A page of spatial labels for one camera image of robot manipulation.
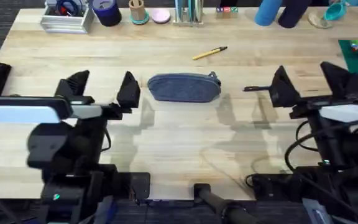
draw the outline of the blue bottle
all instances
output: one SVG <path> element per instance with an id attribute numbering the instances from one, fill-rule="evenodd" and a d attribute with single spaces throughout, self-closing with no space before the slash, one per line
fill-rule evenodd
<path id="1" fill-rule="evenodd" d="M 264 0 L 259 6 L 258 13 L 255 16 L 256 24 L 269 26 L 276 18 L 282 2 L 283 0 Z"/>

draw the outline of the yellow pen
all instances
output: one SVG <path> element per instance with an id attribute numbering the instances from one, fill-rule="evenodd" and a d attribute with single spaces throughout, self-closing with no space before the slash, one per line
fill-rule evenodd
<path id="1" fill-rule="evenodd" d="M 218 47 L 218 48 L 213 49 L 213 50 L 211 50 L 209 52 L 206 52 L 206 53 L 203 53 L 203 54 L 200 54 L 200 55 L 197 55 L 197 56 L 193 57 L 193 60 L 198 60 L 200 58 L 207 57 L 207 56 L 209 56 L 211 54 L 215 54 L 215 53 L 221 52 L 222 50 L 226 50 L 226 49 L 227 49 L 227 47 Z"/>

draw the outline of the table surface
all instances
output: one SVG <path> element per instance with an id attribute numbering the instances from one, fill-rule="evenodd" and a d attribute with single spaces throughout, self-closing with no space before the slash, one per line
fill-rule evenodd
<path id="1" fill-rule="evenodd" d="M 150 172 L 150 198 L 159 199 L 191 199 L 198 182 L 211 184 L 223 198 L 253 198 L 242 184 L 244 177 L 287 170 L 283 152 L 302 121 L 291 120 L 289 109 L 273 108 L 266 92 L 242 89 L 269 85 L 284 65 L 303 96 L 327 94 L 319 64 L 346 67 L 337 40 L 358 39 L 358 7 L 349 8 L 328 30 L 315 29 L 306 16 L 294 29 L 276 23 L 261 27 L 253 22 L 257 8 L 240 8 L 232 19 L 217 19 L 214 9 L 205 9 L 202 28 L 151 21 L 135 26 L 129 10 L 121 9 L 118 26 L 104 27 L 95 19 L 88 35 L 45 33 L 39 25 L 43 11 L 22 9 L 0 50 L 0 62 L 13 66 L 4 95 L 52 96 L 59 79 L 88 69 L 85 94 L 108 103 L 125 71 L 131 71 L 142 87 L 139 109 L 109 122 L 112 149 L 102 153 L 100 162 L 115 164 L 119 171 Z M 219 46 L 228 49 L 191 59 Z M 210 71 L 222 81 L 220 98 L 210 103 L 155 101 L 147 89 L 147 80 L 158 73 Z M 0 123 L 2 198 L 40 195 L 40 171 L 26 165 L 26 141 L 34 127 Z M 315 165 L 319 156 L 298 149 L 291 159 L 294 165 Z"/>

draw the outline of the gray pouch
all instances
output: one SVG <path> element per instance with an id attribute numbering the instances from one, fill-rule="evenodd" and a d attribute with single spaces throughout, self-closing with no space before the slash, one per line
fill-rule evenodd
<path id="1" fill-rule="evenodd" d="M 214 72 L 209 75 L 195 73 L 158 74 L 147 86 L 159 101 L 207 103 L 219 97 L 221 81 Z"/>

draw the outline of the pink lid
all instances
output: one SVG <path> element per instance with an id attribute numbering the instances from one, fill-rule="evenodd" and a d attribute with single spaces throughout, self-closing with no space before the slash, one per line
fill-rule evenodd
<path id="1" fill-rule="evenodd" d="M 171 14 L 168 9 L 153 9 L 152 19 L 158 24 L 164 24 L 171 19 Z"/>

